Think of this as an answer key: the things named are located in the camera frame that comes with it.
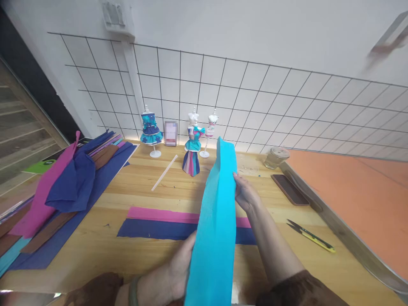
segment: blue crepe paper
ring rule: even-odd
[[[74,159],[55,181],[45,204],[63,213],[85,210],[94,179],[95,163],[89,155],[82,151],[74,156]]]
[[[77,213],[36,252],[32,254],[21,253],[10,266],[9,270],[47,268],[133,151],[134,146],[129,142],[119,148],[110,161],[96,172],[93,189],[86,210]]]
[[[230,306],[235,252],[234,145],[218,138],[190,263],[185,306]]]
[[[120,227],[117,237],[186,240],[196,229],[197,225],[191,223],[126,219]],[[235,243],[256,245],[252,229],[237,227]]]
[[[6,253],[3,254],[3,256],[0,257],[0,277],[3,276],[11,264],[16,260],[20,254],[20,250],[25,247],[30,240],[31,238],[20,238]]]

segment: orange surface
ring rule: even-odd
[[[379,159],[357,158],[372,169],[408,188],[408,163],[402,161],[383,161]]]
[[[408,280],[408,164],[297,150],[290,154],[292,169],[385,264]]]

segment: sleeve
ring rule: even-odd
[[[303,270],[262,293],[256,306],[348,306],[321,281]]]
[[[67,294],[64,306],[114,306],[123,278],[116,273],[104,273],[83,287]]]

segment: wooden table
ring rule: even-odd
[[[47,269],[7,272],[0,279],[0,289],[68,292],[103,272],[120,273],[127,281],[132,275],[146,273],[167,261],[179,241],[117,238],[118,230],[131,206],[199,213],[205,181],[215,162],[215,150],[208,150],[208,159],[199,157],[201,172],[191,178],[181,169],[185,154],[183,146],[160,145],[159,149],[162,154],[158,159],[148,155],[150,147],[141,145],[137,149],[129,160],[130,165],[111,182]],[[152,192],[152,186],[175,154],[178,158]],[[288,201],[270,178],[271,174],[281,171],[265,168],[262,165],[264,158],[245,154],[243,160],[258,166],[257,174],[260,175],[246,178],[258,190],[304,266],[350,305],[403,305],[394,292],[357,262],[312,208],[296,207]],[[245,216],[238,206],[237,215]],[[287,218],[332,244],[337,253],[329,253],[299,235],[285,224]],[[268,288],[258,248],[237,245],[232,301],[254,304],[258,293]]]

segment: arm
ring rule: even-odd
[[[272,286],[304,270],[252,185],[234,173],[235,199],[248,215],[261,254],[266,276]]]
[[[164,306],[185,295],[195,241],[196,232],[186,239],[169,263],[139,279],[136,289],[138,306]],[[129,305],[130,285],[128,283],[120,287],[115,306]]]

